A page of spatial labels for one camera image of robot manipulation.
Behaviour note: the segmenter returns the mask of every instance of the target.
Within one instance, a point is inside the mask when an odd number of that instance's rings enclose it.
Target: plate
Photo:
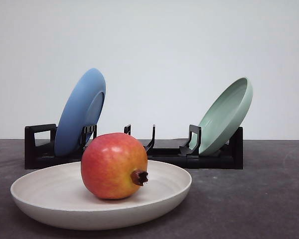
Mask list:
[[[247,78],[231,84],[209,108],[198,126],[201,127],[199,154],[211,155],[219,150],[244,120],[253,98],[253,88]],[[189,144],[194,148],[197,135]]]
[[[64,107],[55,136],[56,156],[68,155],[79,148],[82,128],[97,124],[104,98],[104,77],[92,68],[81,77]]]
[[[11,194],[29,217],[51,226],[75,230],[105,230],[158,218],[186,197],[191,176],[175,165],[151,161],[149,181],[120,200],[101,200],[83,184],[80,162],[40,169],[17,179]]]

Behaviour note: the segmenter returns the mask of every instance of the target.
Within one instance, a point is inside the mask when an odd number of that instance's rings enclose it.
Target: black dish rack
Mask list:
[[[50,131],[50,142],[43,145],[35,145],[34,134]],[[86,147],[86,137],[93,133],[97,134],[97,125],[89,125],[82,128],[79,148],[64,157],[54,154],[54,141],[57,131],[56,124],[43,124],[26,126],[24,129],[24,168],[40,169],[54,165],[79,162]],[[124,133],[131,134],[131,125],[124,127]],[[197,135],[197,142],[193,149],[189,148],[192,134]],[[201,144],[201,127],[190,125],[186,143],[179,147],[155,148],[155,125],[153,125],[152,139],[144,145],[148,159],[174,164],[182,168],[220,168],[220,169],[243,169],[243,128],[239,127],[229,142],[224,144],[217,152],[209,156],[199,155]]]

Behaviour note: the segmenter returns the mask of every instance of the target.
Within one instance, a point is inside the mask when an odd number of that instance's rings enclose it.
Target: gray table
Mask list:
[[[188,169],[189,194],[170,213],[91,232],[41,224],[14,204],[11,184],[32,171],[23,168],[23,143],[0,140],[0,238],[299,239],[299,141],[244,141],[244,170]]]

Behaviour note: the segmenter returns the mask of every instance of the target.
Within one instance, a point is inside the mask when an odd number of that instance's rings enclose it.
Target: plate rim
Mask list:
[[[168,164],[169,166],[172,166],[172,167],[176,167],[176,168],[179,168],[181,170],[183,170],[184,172],[186,172],[186,174],[189,176],[189,183],[186,185],[186,187],[184,187],[182,190],[180,190],[178,193],[174,193],[174,194],[171,194],[170,196],[168,197],[165,197],[165,198],[161,198],[161,199],[158,199],[158,200],[155,200],[155,201],[152,201],[152,202],[147,202],[147,203],[142,203],[142,204],[139,204],[137,206],[125,206],[125,207],[118,207],[118,208],[105,208],[105,209],[98,209],[98,210],[93,210],[93,209],[80,209],[80,210],[72,210],[72,209],[58,209],[58,208],[52,208],[52,207],[43,207],[43,206],[40,206],[40,205],[36,205],[36,204],[33,204],[33,203],[29,203],[27,202],[26,200],[18,197],[17,195],[15,195],[14,191],[13,191],[13,188],[14,186],[18,183],[19,180],[21,180],[22,178],[24,177],[28,177],[30,174],[35,174],[36,172],[40,171],[40,170],[48,170],[50,168],[53,168],[53,167],[60,167],[60,166],[64,166],[64,165],[69,165],[69,164],[78,164],[78,163],[81,163],[81,162],[72,162],[72,163],[65,163],[65,164],[59,164],[59,165],[55,165],[55,166],[51,166],[51,167],[47,167],[47,168],[43,168],[43,169],[39,169],[39,170],[35,170],[33,172],[30,172],[30,173],[27,173],[21,177],[19,177],[18,179],[16,179],[11,187],[10,187],[10,193],[12,195],[12,197],[26,205],[30,205],[30,206],[33,206],[33,207],[36,207],[36,208],[41,208],[41,209],[44,209],[44,210],[52,210],[52,211],[62,211],[62,212],[90,212],[90,213],[95,213],[95,212],[106,212],[106,211],[119,211],[119,210],[126,210],[126,209],[131,209],[131,208],[139,208],[139,207],[144,207],[144,206],[148,206],[148,205],[152,205],[152,204],[156,204],[156,203],[159,203],[159,202],[162,202],[162,201],[166,201],[168,199],[171,199],[177,195],[181,195],[182,193],[186,192],[190,186],[191,186],[191,183],[192,183],[192,177],[190,175],[189,172],[187,172],[185,169],[181,168],[181,167],[178,167],[176,165],[173,165],[173,164],[170,164],[170,163],[165,163],[165,162],[160,162],[160,161],[155,161],[155,160],[148,160],[149,162],[154,162],[154,163],[162,163],[162,164]]]

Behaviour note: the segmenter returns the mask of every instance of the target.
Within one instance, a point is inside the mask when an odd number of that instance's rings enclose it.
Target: blue plate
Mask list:
[[[55,136],[56,156],[68,155],[79,148],[82,128],[97,124],[104,98],[104,77],[92,68],[76,84],[64,107]]]

